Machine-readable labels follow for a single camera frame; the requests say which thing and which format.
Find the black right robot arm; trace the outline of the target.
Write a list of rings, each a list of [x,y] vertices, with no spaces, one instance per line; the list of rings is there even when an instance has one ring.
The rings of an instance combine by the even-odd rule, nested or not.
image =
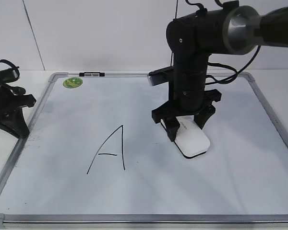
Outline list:
[[[205,89],[212,54],[258,54],[262,46],[288,48],[288,6],[266,15],[237,0],[220,3],[214,11],[201,3],[197,7],[195,13],[167,25],[173,65],[148,74],[152,85],[168,84],[168,101],[152,111],[152,119],[164,125],[171,141],[180,127],[178,117],[191,115],[203,128],[216,111],[213,102],[220,101],[221,93]]]

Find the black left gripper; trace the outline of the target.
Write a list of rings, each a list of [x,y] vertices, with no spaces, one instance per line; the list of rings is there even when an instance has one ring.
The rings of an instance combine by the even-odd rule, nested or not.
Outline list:
[[[31,108],[36,99],[18,86],[10,86],[0,80],[0,126],[16,138],[26,138],[29,129],[23,115],[23,108]]]

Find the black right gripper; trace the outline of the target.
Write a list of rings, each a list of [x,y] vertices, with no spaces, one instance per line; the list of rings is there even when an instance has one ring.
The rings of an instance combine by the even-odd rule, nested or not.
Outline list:
[[[213,116],[216,111],[216,108],[212,105],[212,103],[219,102],[221,100],[221,96],[221,92],[216,89],[205,91],[204,99],[200,107],[191,112],[178,108],[174,102],[167,101],[152,111],[152,119],[156,124],[160,123],[161,119],[164,119],[164,125],[168,138],[170,141],[175,141],[178,129],[180,128],[180,123],[176,117],[194,115],[194,122],[200,129],[203,129],[208,119]]]

